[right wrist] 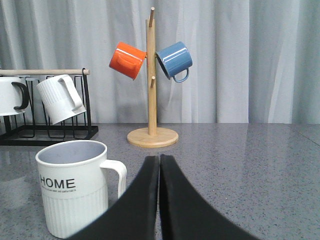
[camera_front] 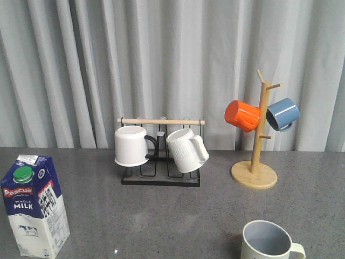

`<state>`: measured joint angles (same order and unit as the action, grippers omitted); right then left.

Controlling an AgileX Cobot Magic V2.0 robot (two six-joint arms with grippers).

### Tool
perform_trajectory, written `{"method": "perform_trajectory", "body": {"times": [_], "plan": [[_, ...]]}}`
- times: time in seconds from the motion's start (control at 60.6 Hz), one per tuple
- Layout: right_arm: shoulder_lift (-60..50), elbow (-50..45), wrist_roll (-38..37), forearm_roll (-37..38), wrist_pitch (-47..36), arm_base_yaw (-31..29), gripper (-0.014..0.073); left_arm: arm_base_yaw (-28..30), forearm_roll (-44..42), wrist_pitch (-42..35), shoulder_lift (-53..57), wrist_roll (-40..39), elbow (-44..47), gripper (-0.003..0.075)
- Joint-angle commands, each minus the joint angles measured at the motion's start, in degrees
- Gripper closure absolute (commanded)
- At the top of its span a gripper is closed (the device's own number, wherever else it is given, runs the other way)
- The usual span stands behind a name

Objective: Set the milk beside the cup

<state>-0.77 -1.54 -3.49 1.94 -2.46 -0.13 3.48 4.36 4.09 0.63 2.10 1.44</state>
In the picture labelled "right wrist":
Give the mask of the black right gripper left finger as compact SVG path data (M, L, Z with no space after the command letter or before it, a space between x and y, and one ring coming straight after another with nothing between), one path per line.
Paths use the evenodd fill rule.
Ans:
M154 240L160 160L147 156L133 182L100 217L69 240Z

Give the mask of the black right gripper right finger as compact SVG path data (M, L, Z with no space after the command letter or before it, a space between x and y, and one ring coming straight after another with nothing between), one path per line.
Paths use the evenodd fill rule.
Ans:
M254 240L211 207L195 190L172 155L161 155L159 212L164 240Z

